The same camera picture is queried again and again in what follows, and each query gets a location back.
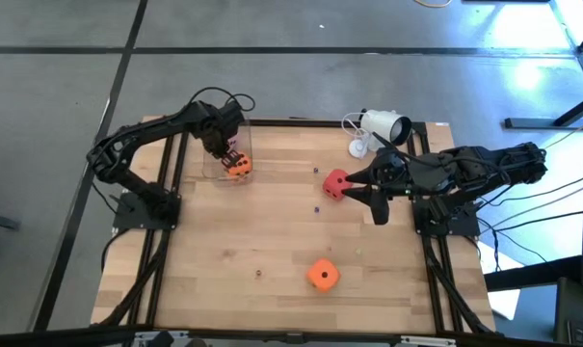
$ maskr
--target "cord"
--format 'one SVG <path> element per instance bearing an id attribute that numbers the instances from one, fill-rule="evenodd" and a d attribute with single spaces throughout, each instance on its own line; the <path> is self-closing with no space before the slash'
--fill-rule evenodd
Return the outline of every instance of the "cord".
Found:
<path id="1" fill-rule="evenodd" d="M 580 130 L 582 130 L 582 129 L 583 129 L 583 125 L 582 125 L 582 126 L 580 126 L 580 127 L 579 127 L 579 128 L 577 128 L 577 129 L 573 130 L 571 133 L 569 133 L 568 135 L 566 135 L 566 136 L 562 137 L 561 139 L 559 139 L 559 140 L 557 140 L 557 141 L 553 142 L 552 144 L 550 144 L 550 145 L 546 146 L 544 149 L 548 149 L 548 148 L 550 148 L 550 147 L 553 147 L 554 145 L 556 145 L 556 144 L 560 143 L 561 141 L 565 140 L 565 139 L 566 139 L 566 138 L 568 138 L 569 136 L 571 136 L 571 135 L 573 135 L 573 134 L 577 133 L 578 131 L 580 131 Z"/>
<path id="2" fill-rule="evenodd" d="M 574 195 L 574 194 L 576 194 L 576 193 L 578 193 L 578 192 L 580 192 L 580 191 L 583 191 L 583 187 L 582 187 L 582 188 L 580 188 L 580 189 L 578 189 L 578 190 L 575 190 L 575 191 L 573 191 L 573 192 L 571 192 L 571 193 L 569 193 L 569 194 L 567 194 L 567 195 L 565 195 L 565 196 L 562 196 L 562 197 L 560 197 L 560 198 L 558 198 L 558 199 L 556 199 L 556 200 L 553 200 L 553 201 L 550 201 L 550 202 L 547 202 L 547 203 L 543 203 L 543 204 L 541 204 L 541 205 L 539 205 L 539 206 L 532 207 L 532 208 L 529 208 L 529 209 L 527 209 L 527 210 L 524 210 L 524 211 L 522 211 L 522 212 L 520 212 L 520 213 L 517 213 L 517 214 L 515 214 L 514 216 L 512 216 L 512 217 L 508 217 L 508 218 L 504 219 L 503 221 L 501 221 L 501 222 L 499 222 L 499 223 L 495 224 L 494 226 L 495 226 L 495 227 L 498 227 L 498 226 L 502 225 L 503 223 L 505 223 L 505 222 L 507 222 L 507 221 L 510 221 L 510 220 L 512 220 L 512 219 L 513 219 L 513 218 L 515 218 L 515 217 L 519 217 L 519 216 L 522 216 L 523 214 L 529 213 L 529 212 L 531 212 L 531 211 L 535 211 L 536 209 L 539 209 L 539 208 L 542 208 L 542 207 L 549 206 L 549 205 L 551 205 L 551 204 L 553 204 L 553 203 L 555 203 L 555 202 L 558 202 L 558 201 L 560 201 L 560 200 L 563 200 L 563 199 L 569 198 L 569 197 L 571 197 L 572 195 Z M 482 231 L 480 234 L 482 234 L 482 233 L 484 233 L 484 232 L 486 232 L 486 231 L 488 231 L 488 229 L 485 229 L 485 230 L 483 230 L 483 231 Z"/>
<path id="3" fill-rule="evenodd" d="M 477 220 L 480 221 L 480 222 L 482 222 L 483 224 L 485 224 L 487 227 L 492 228 L 491 225 L 488 222 L 486 222 L 485 220 L 483 220 L 481 218 L 478 218 Z M 528 248 L 520 245 L 510 235 L 508 235 L 508 234 L 506 234 L 504 232 L 501 232 L 500 230 L 494 230 L 494 231 L 496 231 L 499 235 L 504 236 L 508 240 L 512 241 L 512 243 L 514 243 L 516 246 L 522 248 L 523 250 L 525 250 L 525 251 L 527 251 L 529 253 L 535 254 L 536 256 L 538 256 L 539 258 L 541 258 L 543 260 L 543 262 L 546 263 L 546 265 L 548 265 L 552 269 L 552 271 L 554 271 L 557 275 L 562 276 L 562 277 L 565 277 L 565 275 L 563 275 L 563 273 L 561 273 L 557 268 L 555 268 L 552 264 L 550 264 L 541 254 L 539 254 L 539 253 L 537 253 L 537 252 L 535 252 L 535 251 L 533 251 L 531 249 L 528 249 Z"/>
<path id="4" fill-rule="evenodd" d="M 507 174 L 507 172 L 505 172 L 505 170 L 503 170 L 503 168 L 500 165 L 496 165 L 496 164 L 489 162 L 489 161 L 486 161 L 486 160 L 471 158 L 471 157 L 456 157 L 456 158 L 453 158 L 452 160 L 450 160 L 450 163 L 457 162 L 457 161 L 468 161 L 471 163 L 477 163 L 477 164 L 490 166 L 490 167 L 497 169 L 499 171 L 499 173 L 503 176 L 503 178 L 505 180 L 505 184 L 510 184 L 512 182 L 512 179 L 510 178 L 510 176 Z"/>
<path id="5" fill-rule="evenodd" d="M 105 198 L 105 196 L 100 192 L 100 190 L 98 189 L 98 187 L 96 187 L 96 184 L 94 182 L 92 182 L 92 187 L 98 193 L 98 195 L 100 196 L 100 198 L 103 201 L 105 201 L 105 204 L 107 205 L 107 207 L 109 207 L 109 209 L 111 210 L 111 212 L 113 212 L 114 214 L 118 214 L 118 211 L 111 206 L 111 204 L 109 203 L 109 201 L 107 200 L 107 198 Z"/>
<path id="6" fill-rule="evenodd" d="M 480 250 L 480 247 L 477 244 L 477 242 L 471 236 L 464 236 L 464 238 L 467 239 L 468 242 L 472 243 L 473 246 L 475 246 L 475 248 L 477 249 L 477 255 L 480 257 L 480 261 L 482 261 L 482 250 Z"/>
<path id="7" fill-rule="evenodd" d="M 452 0 L 447 0 L 447 2 L 444 4 L 426 4 L 425 2 L 423 2 L 421 0 L 413 0 L 413 1 L 415 1 L 416 3 L 418 3 L 421 6 L 431 8 L 431 9 L 442 9 L 444 7 L 447 7 L 449 4 L 452 3 Z"/>
<path id="8" fill-rule="evenodd" d="M 527 252 L 529 252 L 529 253 L 535 254 L 536 256 L 540 257 L 540 258 L 543 260 L 543 262 L 545 262 L 545 263 L 547 263 L 547 262 L 548 262 L 548 260 L 546 260 L 546 259 L 545 259 L 545 258 L 544 258 L 544 257 L 543 257 L 541 254 L 539 254 L 539 253 L 537 253 L 537 252 L 535 252 L 535 251 L 533 251 L 533 250 L 531 250 L 531 249 L 528 249 L 528 248 L 526 248 L 526 247 L 524 247 L 524 246 L 520 245 L 520 244 L 519 244 L 518 242 L 516 242 L 516 241 L 515 241 L 515 240 L 514 240 L 514 239 L 513 239 L 513 238 L 512 238 L 510 235 L 508 235 L 508 234 L 506 234 L 506 233 L 504 233 L 504 232 L 501 232 L 501 231 L 497 231 L 497 232 L 498 232 L 498 233 L 499 233 L 501 236 L 504 236 L 504 237 L 505 237 L 505 238 L 507 238 L 508 240 L 512 241 L 512 242 L 513 242 L 513 243 L 514 243 L 516 246 L 518 246 L 518 247 L 522 248 L 523 250 L 525 250 L 525 251 L 527 251 Z"/>
<path id="9" fill-rule="evenodd" d="M 521 223 L 519 225 L 515 225 L 515 226 L 512 226 L 512 227 L 503 227 L 501 229 L 497 229 L 496 231 L 511 230 L 511 229 L 515 229 L 515 228 L 518 228 L 518 227 L 524 227 L 524 226 L 527 226 L 527 225 L 530 225 L 530 224 L 534 224 L 534 223 L 550 221 L 550 220 L 553 220 L 553 219 L 559 219 L 559 218 L 563 218 L 563 217 L 575 216 L 575 215 L 578 215 L 578 214 L 583 214 L 583 211 L 570 212 L 570 213 L 564 213 L 562 215 L 541 218 L 541 219 L 537 219 L 537 220 L 533 220 L 533 221 L 524 222 L 524 223 Z"/>
<path id="10" fill-rule="evenodd" d="M 485 220 L 479 217 L 477 217 L 477 220 L 492 230 L 492 236 L 494 237 L 494 263 L 496 264 L 494 266 L 494 272 L 501 271 L 501 266 L 499 265 L 499 239 L 496 236 L 496 230 Z"/>
<path id="11" fill-rule="evenodd" d="M 583 180 L 583 177 L 582 177 L 582 178 L 580 178 L 580 179 L 576 179 L 576 180 L 574 180 L 573 182 L 570 182 L 570 183 L 568 183 L 568 184 L 562 185 L 562 186 L 560 186 L 559 188 L 553 189 L 553 190 L 551 190 L 551 191 L 548 191 L 548 192 L 543 192 L 543 193 L 535 194 L 535 195 L 528 196 L 528 197 L 522 197 L 522 198 L 507 198 L 507 199 L 504 199 L 503 201 L 501 201 L 501 202 L 499 202 L 499 203 L 497 203 L 497 204 L 491 203 L 493 200 L 487 201 L 487 200 L 486 200 L 486 199 L 484 199 L 484 198 L 480 198 L 480 199 L 482 199 L 482 200 L 486 201 L 486 202 L 487 202 L 487 203 L 488 203 L 490 206 L 498 207 L 498 206 L 502 205 L 502 204 L 503 204 L 503 202 L 505 202 L 505 201 L 513 201 L 513 200 L 526 200 L 526 199 L 536 198 L 536 197 L 540 197 L 540 196 L 543 196 L 543 195 L 546 195 L 546 194 L 554 193 L 554 192 L 556 192 L 556 191 L 559 191 L 559 190 L 561 190 L 561 189 L 563 189 L 563 188 L 567 188 L 567 187 L 569 187 L 569 186 L 571 186 L 571 185 L 573 185 L 573 184 L 575 184 L 575 183 L 578 183 L 578 182 L 580 182 L 581 180 Z"/>
<path id="12" fill-rule="evenodd" d="M 492 199 L 490 199 L 490 200 L 486 200 L 486 199 L 484 199 L 484 198 L 481 198 L 481 197 L 480 197 L 480 199 L 484 200 L 486 203 L 484 203 L 483 205 L 481 205 L 481 206 L 480 206 L 480 207 L 477 209 L 477 211 L 479 211 L 479 210 L 481 210 L 482 208 L 484 208 L 484 207 L 485 207 L 487 204 L 489 204 L 489 205 L 492 205 L 492 204 L 491 204 L 491 202 L 493 202 L 493 201 L 495 201 L 495 200 L 499 199 L 499 197 L 500 197 L 500 196 L 502 196 L 503 194 L 507 193 L 507 191 L 509 191 L 510 189 L 512 189 L 512 187 L 514 187 L 514 186 L 513 186 L 513 185 L 511 185 L 511 186 L 509 186 L 509 187 L 507 187 L 507 188 L 503 189 L 503 190 L 501 191 L 501 193 L 497 194 L 497 195 L 496 195 L 494 198 L 492 198 Z"/>
<path id="13" fill-rule="evenodd" d="M 368 147 L 368 140 L 370 140 L 370 133 L 366 129 L 358 128 L 355 124 L 353 124 L 353 122 L 351 120 L 349 120 L 349 116 L 353 116 L 353 115 L 363 115 L 363 114 L 364 113 L 362 113 L 362 112 L 352 112 L 352 113 L 346 114 L 340 120 L 340 127 L 342 128 L 342 131 L 344 131 L 345 133 L 347 133 L 347 135 L 353 137 L 354 140 L 360 140 L 361 141 L 361 147 L 358 147 L 356 145 L 356 150 L 358 151 L 358 153 L 364 153 L 364 150 L 366 149 L 366 147 Z M 351 124 L 351 126 L 356 131 L 354 133 L 349 132 L 349 130 L 347 130 L 347 128 L 345 128 L 345 122 L 348 122 L 349 124 Z"/>
<path id="14" fill-rule="evenodd" d="M 237 100 L 238 96 L 242 96 L 245 97 L 246 99 L 250 100 L 252 102 L 252 107 L 248 108 L 248 109 L 244 109 L 242 108 L 242 104 L 240 104 L 240 102 Z M 229 103 L 230 100 L 235 100 L 235 102 L 237 102 L 238 105 L 240 105 L 240 109 L 242 109 L 242 111 L 244 112 L 250 112 L 252 110 L 254 110 L 254 107 L 256 106 L 256 102 L 254 101 L 254 99 L 252 98 L 252 96 L 245 94 L 245 93 L 235 93 L 233 95 L 231 95 L 226 101 L 225 101 L 225 105 L 227 105 L 227 103 Z"/>
<path id="15" fill-rule="evenodd" d="M 125 234 L 126 231 L 128 231 L 128 230 L 129 229 L 127 229 L 127 228 L 118 230 L 118 233 L 116 235 L 114 235 L 114 237 L 112 237 L 105 244 L 105 248 L 102 250 L 102 255 L 100 256 L 100 271 L 101 272 L 105 270 L 105 261 L 107 260 L 107 252 L 109 251 L 109 247 L 111 246 L 111 244 L 114 243 L 114 241 L 116 241 L 120 236 Z"/>

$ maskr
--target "gray floor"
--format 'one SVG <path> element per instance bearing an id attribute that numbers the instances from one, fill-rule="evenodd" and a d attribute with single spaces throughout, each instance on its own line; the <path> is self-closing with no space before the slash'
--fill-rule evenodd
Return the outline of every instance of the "gray floor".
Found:
<path id="1" fill-rule="evenodd" d="M 582 40 L 583 9 L 558 3 L 575 39 Z M 0 0 L 0 45 L 123 46 L 137 4 Z M 411 0 L 164 0 L 150 1 L 137 45 L 567 48 L 568 42 L 546 4 L 455 0 L 446 9 L 432 10 Z M 27 329 L 118 63 L 119 55 L 0 55 L 0 213 L 22 223 L 19 232 L 0 229 L 0 333 Z M 501 122 L 553 118 L 583 99 L 583 71 L 573 58 L 136 55 L 111 129 L 143 115 L 176 111 L 190 94 L 209 85 L 254 96 L 253 117 L 337 120 L 363 107 L 395 109 L 413 120 L 449 122 L 457 145 L 488 148 L 550 144 L 564 133 L 505 131 Z M 215 94 L 204 98 L 222 101 Z M 548 167 L 540 183 L 516 187 L 508 195 L 534 194 L 581 177 L 583 133 L 551 148 Z M 498 222 L 529 205 L 486 208 L 482 216 Z M 578 195 L 526 217 L 581 208 Z M 53 329 L 89 323 L 111 219 L 91 194 Z M 509 234 L 546 258 L 579 254 L 581 218 Z M 488 233 L 483 240 L 491 244 Z M 500 250 L 522 263 L 541 261 L 507 240 L 501 240 Z M 527 319 L 524 312 L 531 308 L 523 307 L 537 300 L 533 295 L 521 300 L 525 304 L 517 319 Z M 497 324 L 506 334 L 524 337 L 512 324 Z"/>

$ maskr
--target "wooden table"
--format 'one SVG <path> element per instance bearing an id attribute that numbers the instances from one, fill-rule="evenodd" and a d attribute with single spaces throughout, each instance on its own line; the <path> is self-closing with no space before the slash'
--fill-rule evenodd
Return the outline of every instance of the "wooden table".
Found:
<path id="1" fill-rule="evenodd" d="M 454 146 L 447 124 L 427 123 L 427 128 L 432 151 Z M 349 141 L 336 128 L 254 126 L 252 183 L 221 187 L 196 178 L 203 149 L 191 139 L 156 328 L 434 333 L 424 255 L 409 201 L 394 199 L 388 225 L 377 227 L 367 206 L 349 198 L 334 201 L 321 191 L 331 170 L 353 173 L 370 163 L 372 156 L 357 160 L 349 155 Z M 142 147 L 132 170 L 155 180 L 163 145 Z M 93 322 L 105 318 L 132 285 L 144 235 L 131 230 L 109 250 Z M 475 247 L 462 237 L 448 241 L 457 287 L 483 323 L 494 328 Z M 327 294 L 305 277 L 321 257 L 341 273 Z M 148 292 L 139 322 L 145 321 Z M 445 325 L 451 329 L 447 296 L 440 292 Z"/>

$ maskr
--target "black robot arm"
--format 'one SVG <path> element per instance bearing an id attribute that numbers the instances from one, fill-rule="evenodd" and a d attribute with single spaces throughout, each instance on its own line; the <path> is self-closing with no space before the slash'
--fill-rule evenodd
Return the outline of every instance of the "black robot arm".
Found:
<path id="1" fill-rule="evenodd" d="M 139 198 L 152 219 L 174 225 L 179 196 L 131 172 L 129 168 L 135 152 L 143 145 L 188 131 L 202 140 L 208 153 L 221 159 L 228 153 L 228 140 L 237 134 L 243 121 L 242 109 L 236 101 L 228 102 L 221 109 L 194 101 L 173 115 L 119 128 L 96 143 L 87 159 L 100 181 L 120 184 Z"/>
<path id="2" fill-rule="evenodd" d="M 365 186 L 346 189 L 343 194 L 370 206 L 377 225 L 387 223 L 388 200 L 407 196 L 422 200 L 427 205 L 423 220 L 443 225 L 447 233 L 449 221 L 475 212 L 479 197 L 503 185 L 535 183 L 546 172 L 545 150 L 532 143 L 498 150 L 456 147 L 413 157 L 378 134 L 373 136 L 386 147 L 379 149 L 368 168 L 347 177 L 347 181 Z"/>

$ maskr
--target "cable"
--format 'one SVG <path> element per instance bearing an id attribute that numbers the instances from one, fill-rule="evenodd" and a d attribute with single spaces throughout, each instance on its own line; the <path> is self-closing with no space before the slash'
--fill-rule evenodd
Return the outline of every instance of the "cable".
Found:
<path id="1" fill-rule="evenodd" d="M 114 243 L 114 241 L 116 241 L 120 236 L 122 236 L 123 234 L 126 233 L 126 231 L 128 231 L 130 229 L 120 229 L 118 230 L 118 233 L 116 235 L 114 235 L 114 237 L 112 237 L 109 241 L 107 241 L 107 244 L 105 244 L 105 248 L 102 250 L 102 256 L 100 257 L 100 271 L 104 271 L 105 270 L 105 260 L 107 260 L 107 252 L 109 251 L 109 247 L 111 246 L 111 244 Z"/>
<path id="2" fill-rule="evenodd" d="M 546 265 L 548 265 L 552 269 L 552 271 L 554 271 L 557 275 L 564 277 L 563 273 L 561 273 L 557 268 L 555 268 L 552 264 L 550 264 L 541 254 L 539 254 L 539 253 L 537 253 L 537 252 L 535 252 L 535 251 L 533 251 L 531 249 L 528 249 L 528 248 L 520 245 L 510 235 L 508 235 L 508 234 L 506 234 L 504 232 L 501 232 L 500 230 L 494 230 L 494 228 L 492 228 L 492 226 L 488 222 L 486 222 L 485 220 L 483 220 L 481 218 L 478 218 L 477 220 L 480 221 L 480 222 L 482 222 L 487 227 L 491 228 L 493 230 L 493 232 L 497 232 L 499 235 L 504 236 L 508 240 L 512 241 L 512 243 L 514 243 L 516 246 L 522 248 L 523 250 L 525 250 L 525 251 L 527 251 L 529 253 L 535 254 L 536 256 L 538 256 L 539 258 L 541 258 L 543 260 L 543 262 L 546 263 Z"/>
<path id="3" fill-rule="evenodd" d="M 510 235 L 508 235 L 508 234 L 506 234 L 506 233 L 504 233 L 504 232 L 501 232 L 501 231 L 497 231 L 497 232 L 498 232 L 498 233 L 499 233 L 501 236 L 504 236 L 504 237 L 505 237 L 505 238 L 507 238 L 508 240 L 512 241 L 512 243 L 514 243 L 516 246 L 518 246 L 518 247 L 522 248 L 523 250 L 525 250 L 525 251 L 527 251 L 527 252 L 529 252 L 529 253 L 532 253 L 532 254 L 534 254 L 534 255 L 538 256 L 539 258 L 541 258 L 541 259 L 543 260 L 543 262 L 544 262 L 546 265 L 548 265 L 548 266 L 550 267 L 550 269 L 552 269 L 552 271 L 554 271 L 554 272 L 555 272 L 557 275 L 559 275 L 559 276 L 561 276 L 561 277 L 566 277 L 565 275 L 563 275 L 563 273 L 562 273 L 561 271 L 559 271 L 559 269 L 557 269 L 556 267 L 554 267 L 554 265 L 550 264 L 550 262 L 549 262 L 548 260 L 546 260 L 546 259 L 545 259 L 545 258 L 544 258 L 544 257 L 543 257 L 541 254 L 539 254 L 539 253 L 537 253 L 537 252 L 535 252 L 535 251 L 533 251 L 533 250 L 531 250 L 531 249 L 528 249 L 528 248 L 526 248 L 526 247 L 524 247 L 524 246 L 520 245 L 520 244 L 519 244 L 518 242 L 516 242 L 516 240 L 514 240 L 514 239 L 513 239 L 513 238 L 512 238 Z"/>
<path id="4" fill-rule="evenodd" d="M 481 197 L 480 197 L 480 199 L 483 199 L 483 200 L 484 200 L 486 203 L 484 203 L 483 205 L 481 205 L 481 206 L 480 206 L 480 207 L 477 209 L 477 211 L 479 211 L 479 210 L 481 210 L 482 208 L 484 208 L 484 207 L 485 207 L 487 204 L 489 204 L 489 205 L 492 205 L 492 204 L 491 204 L 491 202 L 493 202 L 493 201 L 495 201 L 495 200 L 499 199 L 499 197 L 500 197 L 500 196 L 502 196 L 503 194 L 507 193 L 507 191 L 509 191 L 510 189 L 512 189 L 512 187 L 514 187 L 514 186 L 513 186 L 513 185 L 511 185 L 511 186 L 509 186 L 509 187 L 507 187 L 507 188 L 503 189 L 503 190 L 501 191 L 501 193 L 497 194 L 497 195 L 496 195 L 494 198 L 492 198 L 492 199 L 490 199 L 490 200 L 486 200 L 486 199 L 484 199 L 484 198 L 481 198 Z"/>
<path id="5" fill-rule="evenodd" d="M 471 163 L 477 163 L 477 164 L 490 166 L 490 167 L 497 169 L 499 171 L 499 173 L 503 176 L 503 178 L 505 180 L 505 184 L 510 184 L 512 182 L 512 179 L 510 178 L 510 176 L 507 174 L 507 172 L 505 170 L 503 170 L 503 168 L 500 165 L 496 165 L 496 164 L 489 162 L 489 161 L 486 161 L 486 160 L 471 158 L 471 157 L 456 157 L 456 158 L 453 158 L 452 160 L 450 160 L 450 163 L 457 162 L 457 161 L 468 161 Z"/>
<path id="6" fill-rule="evenodd" d="M 242 105 L 240 104 L 240 102 L 237 100 L 238 96 L 243 96 L 246 99 L 250 100 L 252 102 L 252 107 L 249 109 L 244 109 L 242 108 Z M 225 105 L 227 105 L 227 103 L 229 103 L 230 100 L 235 100 L 235 102 L 237 102 L 238 105 L 240 105 L 240 108 L 242 109 L 242 111 L 244 112 L 249 112 L 254 110 L 254 107 L 256 106 L 256 102 L 254 101 L 254 99 L 252 98 L 252 96 L 245 94 L 245 93 L 235 93 L 232 96 L 230 96 L 226 101 L 225 101 Z"/>
<path id="7" fill-rule="evenodd" d="M 477 220 L 492 230 L 492 236 L 494 237 L 494 263 L 496 264 L 494 266 L 494 272 L 501 271 L 501 266 L 499 265 L 499 239 L 496 236 L 496 230 L 485 220 L 479 217 L 477 217 Z"/>
<path id="8" fill-rule="evenodd" d="M 100 192 L 100 190 L 98 189 L 98 187 L 96 187 L 96 184 L 94 182 L 92 182 L 92 187 L 98 193 L 98 195 L 100 196 L 100 198 L 103 201 L 105 201 L 105 204 L 107 205 L 107 207 L 109 207 L 109 209 L 111 210 L 111 212 L 113 212 L 114 214 L 118 214 L 118 211 L 111 206 L 111 204 L 107 201 L 107 198 L 105 198 L 105 196 Z"/>
<path id="9" fill-rule="evenodd" d="M 577 212 L 565 213 L 565 214 L 562 214 L 562 215 L 557 215 L 557 216 L 552 216 L 552 217 L 541 218 L 541 219 L 538 219 L 538 220 L 524 222 L 524 223 L 521 223 L 519 225 L 515 225 L 515 226 L 512 226 L 512 227 L 503 227 L 501 229 L 497 229 L 496 231 L 511 230 L 511 229 L 515 229 L 517 227 L 524 227 L 524 226 L 527 226 L 527 225 L 530 225 L 530 224 L 534 224 L 534 223 L 550 221 L 550 220 L 553 220 L 553 219 L 558 219 L 558 218 L 563 218 L 563 217 L 575 216 L 575 215 L 578 215 L 578 214 L 583 214 L 583 211 L 577 211 Z"/>
<path id="10" fill-rule="evenodd" d="M 344 115 L 342 117 L 342 119 L 340 120 L 340 127 L 342 127 L 342 131 L 346 132 L 347 135 L 349 135 L 351 137 L 354 137 L 354 138 L 358 136 L 358 133 L 359 132 L 361 132 L 362 135 L 369 134 L 368 133 L 368 130 L 363 129 L 363 128 L 356 127 L 356 125 L 353 124 L 353 122 L 351 120 L 349 120 L 349 118 L 348 118 L 349 116 L 363 115 L 364 113 L 362 113 L 362 112 L 352 112 L 352 113 L 348 113 L 348 114 Z M 347 128 L 345 128 L 345 121 L 347 121 L 349 124 L 351 124 L 351 126 L 353 126 L 353 128 L 356 130 L 356 132 L 354 134 L 350 133 L 349 130 L 347 130 Z"/>
<path id="11" fill-rule="evenodd" d="M 582 125 L 582 126 L 580 126 L 580 127 L 579 127 L 579 128 L 577 128 L 577 129 L 573 130 L 571 133 L 569 133 L 568 135 L 566 135 L 566 136 L 562 137 L 561 139 L 559 139 L 559 140 L 557 140 L 557 141 L 553 142 L 552 144 L 550 144 L 550 145 L 546 146 L 544 149 L 548 149 L 548 148 L 550 148 L 550 147 L 553 147 L 554 145 L 556 145 L 556 144 L 560 143 L 561 141 L 565 140 L 565 139 L 566 139 L 566 138 L 568 138 L 569 136 L 571 136 L 571 135 L 573 135 L 573 134 L 577 133 L 578 131 L 580 131 L 580 130 L 582 130 L 582 129 L 583 129 L 583 125 Z"/>
<path id="12" fill-rule="evenodd" d="M 527 252 L 530 252 L 530 253 L 532 253 L 532 254 L 535 254 L 536 256 L 540 257 L 540 258 L 543 260 L 543 262 L 546 262 L 546 263 L 548 262 L 548 260 L 546 260 L 546 259 L 545 259 L 545 258 L 544 258 L 544 257 L 543 257 L 541 254 L 539 254 L 539 253 L 537 253 L 537 252 L 535 252 L 535 251 L 533 251 L 533 250 L 530 250 L 530 249 L 528 249 L 528 248 L 526 248 L 526 247 L 524 247 L 524 246 L 520 245 L 520 244 L 519 244 L 518 242 L 516 242 L 516 241 L 515 241 L 515 240 L 514 240 L 514 239 L 513 239 L 513 238 L 512 238 L 510 235 L 508 235 L 508 234 L 506 234 L 506 233 L 503 233 L 503 232 L 501 232 L 501 231 L 497 231 L 497 232 L 498 232 L 498 233 L 499 233 L 501 236 L 504 236 L 504 237 L 505 237 L 505 238 L 507 238 L 508 240 L 512 241 L 512 242 L 513 242 L 513 243 L 514 243 L 516 246 L 518 246 L 518 247 L 522 248 L 523 250 L 525 250 L 525 251 L 527 251 Z"/>
<path id="13" fill-rule="evenodd" d="M 497 204 L 490 203 L 490 202 L 492 202 L 492 200 L 491 200 L 490 202 L 487 202 L 487 203 L 490 203 L 490 206 L 498 207 L 498 206 L 502 205 L 502 204 L 503 204 L 503 202 L 505 202 L 505 201 L 513 201 L 513 200 L 526 200 L 526 199 L 536 198 L 536 197 L 540 197 L 540 196 L 543 196 L 543 195 L 546 195 L 546 194 L 554 193 L 554 192 L 556 192 L 556 191 L 559 191 L 559 190 L 561 190 L 561 189 L 563 189 L 563 188 L 567 188 L 567 187 L 569 187 L 569 186 L 571 186 L 571 185 L 573 185 L 573 184 L 575 184 L 575 183 L 578 183 L 578 182 L 580 182 L 581 180 L 583 180 L 583 177 L 582 177 L 582 178 L 580 178 L 580 179 L 576 179 L 576 180 L 574 180 L 573 182 L 570 182 L 570 183 L 568 183 L 568 184 L 562 185 L 561 187 L 559 187 L 559 188 L 556 188 L 556 189 L 553 189 L 553 190 L 551 190 L 551 191 L 548 191 L 548 192 L 543 192 L 543 193 L 539 193 L 539 194 L 535 194 L 535 195 L 528 196 L 528 197 L 522 197 L 522 198 L 507 198 L 507 199 L 504 199 L 503 201 L 501 201 L 501 202 L 499 202 L 499 203 L 497 203 Z"/>
<path id="14" fill-rule="evenodd" d="M 512 216 L 512 217 L 508 217 L 508 218 L 504 219 L 503 221 L 501 221 L 501 222 L 499 222 L 499 223 L 495 224 L 495 225 L 494 225 L 494 227 L 500 226 L 500 225 L 502 225 L 503 223 L 505 223 L 505 222 L 507 222 L 507 221 L 510 221 L 510 220 L 512 220 L 512 219 L 513 219 L 513 218 L 515 218 L 515 217 L 522 216 L 523 214 L 529 213 L 529 212 L 531 212 L 531 211 L 535 211 L 536 209 L 539 209 L 539 208 L 542 208 L 542 207 L 546 207 L 546 206 L 549 206 L 549 205 L 551 205 L 551 204 L 553 204 L 553 203 L 555 203 L 555 202 L 558 202 L 558 201 L 560 201 L 560 200 L 563 200 L 563 199 L 569 198 L 569 197 L 571 197 L 572 195 L 574 195 L 574 194 L 576 194 L 576 193 L 578 193 L 578 192 L 581 192 L 581 191 L 583 191 L 583 187 L 582 187 L 582 188 L 580 188 L 580 189 L 578 189 L 578 190 L 575 190 L 575 191 L 573 191 L 573 192 L 571 192 L 571 193 L 569 193 L 569 194 L 567 194 L 567 195 L 565 195 L 565 196 L 562 196 L 562 197 L 560 197 L 559 199 L 556 199 L 556 200 L 553 200 L 553 201 L 550 201 L 550 202 L 547 202 L 547 203 L 543 203 L 543 204 L 541 204 L 541 205 L 539 205 L 539 206 L 532 207 L 532 208 L 529 208 L 529 209 L 527 209 L 527 210 L 524 210 L 524 211 L 522 211 L 522 212 L 520 212 L 520 213 L 517 213 L 517 214 L 515 214 L 515 215 L 514 215 L 514 216 Z M 488 229 L 485 229 L 485 230 L 483 230 L 482 232 L 480 232 L 480 234 L 483 234 L 483 233 L 484 233 L 484 232 L 486 232 L 486 231 L 488 231 Z"/>
<path id="15" fill-rule="evenodd" d="M 475 248 L 477 249 L 477 255 L 480 257 L 480 261 L 482 261 L 482 250 L 480 250 L 480 247 L 477 244 L 477 242 L 471 236 L 464 236 L 464 238 L 467 239 L 468 242 L 472 243 L 473 246 L 475 246 Z"/>
<path id="16" fill-rule="evenodd" d="M 196 93 L 194 93 L 193 96 L 191 96 L 191 99 L 186 104 L 186 106 L 184 106 L 182 109 L 190 106 L 191 103 L 193 103 L 193 101 L 195 101 L 195 99 L 197 98 L 197 96 L 199 96 L 201 93 L 207 92 L 207 91 L 219 91 L 221 93 L 227 94 L 229 96 L 229 99 L 227 99 L 226 102 L 228 102 L 230 99 L 235 100 L 235 102 L 237 102 L 237 104 L 240 105 L 240 110 L 242 110 L 244 112 L 252 111 L 252 110 L 254 110 L 254 107 L 256 106 L 256 102 L 254 102 L 254 99 L 252 98 L 252 96 L 250 96 L 248 94 L 244 94 L 244 93 L 233 94 L 230 91 L 228 91 L 226 89 L 223 89 L 223 88 L 220 88 L 220 87 L 205 87 L 205 88 L 201 88 Z M 252 107 L 251 108 L 248 108 L 248 109 L 245 109 L 244 107 L 242 107 L 242 104 L 240 103 L 240 101 L 238 101 L 238 99 L 235 97 L 236 95 L 237 96 L 243 96 L 243 97 L 247 98 L 248 100 L 252 101 Z"/>
<path id="17" fill-rule="evenodd" d="M 442 9 L 444 7 L 447 7 L 449 4 L 452 3 L 452 0 L 447 0 L 447 2 L 444 4 L 426 4 L 425 2 L 422 2 L 421 0 L 413 0 L 413 1 L 415 1 L 416 3 L 418 3 L 421 6 L 431 8 L 431 9 Z"/>

